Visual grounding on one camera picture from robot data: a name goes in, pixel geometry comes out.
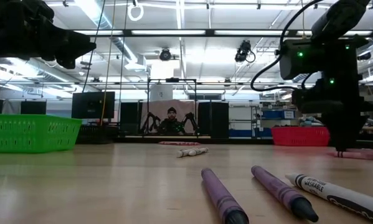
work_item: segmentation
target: green basket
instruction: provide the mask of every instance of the green basket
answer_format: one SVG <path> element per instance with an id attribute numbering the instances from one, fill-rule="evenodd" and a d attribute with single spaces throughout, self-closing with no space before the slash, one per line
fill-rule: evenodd
<path id="1" fill-rule="evenodd" d="M 0 152 L 40 153 L 74 148 L 80 119 L 0 114 Z"/>

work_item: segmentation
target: purple crayon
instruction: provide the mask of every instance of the purple crayon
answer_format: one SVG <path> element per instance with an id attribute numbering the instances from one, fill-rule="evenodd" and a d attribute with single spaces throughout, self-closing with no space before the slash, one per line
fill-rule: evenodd
<path id="1" fill-rule="evenodd" d="M 204 187 L 217 207 L 223 224 L 248 224 L 248 216 L 211 169 L 202 169 Z"/>
<path id="2" fill-rule="evenodd" d="M 292 189 L 260 166 L 253 166 L 251 168 L 251 173 L 295 216 L 307 219 L 311 222 L 317 222 L 319 220 L 318 215 L 312 208 L 311 202 L 296 190 Z"/>

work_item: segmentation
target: crayon tip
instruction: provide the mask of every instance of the crayon tip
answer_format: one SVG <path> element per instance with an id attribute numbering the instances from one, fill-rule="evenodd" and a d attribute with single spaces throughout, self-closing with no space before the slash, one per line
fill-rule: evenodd
<path id="1" fill-rule="evenodd" d="M 230 212 L 225 218 L 225 224 L 248 224 L 246 213 L 240 210 Z"/>
<path id="2" fill-rule="evenodd" d="M 291 203 L 291 211 L 297 217 L 307 219 L 311 222 L 317 222 L 319 220 L 311 203 L 303 197 L 297 198 Z"/>

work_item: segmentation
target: red basket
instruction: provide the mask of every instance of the red basket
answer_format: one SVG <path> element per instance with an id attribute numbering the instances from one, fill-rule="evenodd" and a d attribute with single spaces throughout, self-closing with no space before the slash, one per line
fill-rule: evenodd
<path id="1" fill-rule="evenodd" d="M 330 140 L 325 127 L 279 127 L 271 131 L 277 146 L 327 146 Z"/>

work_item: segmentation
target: monitor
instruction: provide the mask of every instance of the monitor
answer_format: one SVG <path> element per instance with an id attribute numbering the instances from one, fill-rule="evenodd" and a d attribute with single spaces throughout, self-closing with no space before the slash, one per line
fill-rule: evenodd
<path id="1" fill-rule="evenodd" d="M 102 118 L 105 92 L 73 93 L 72 118 Z M 114 118 L 115 92 L 106 93 L 104 118 Z"/>

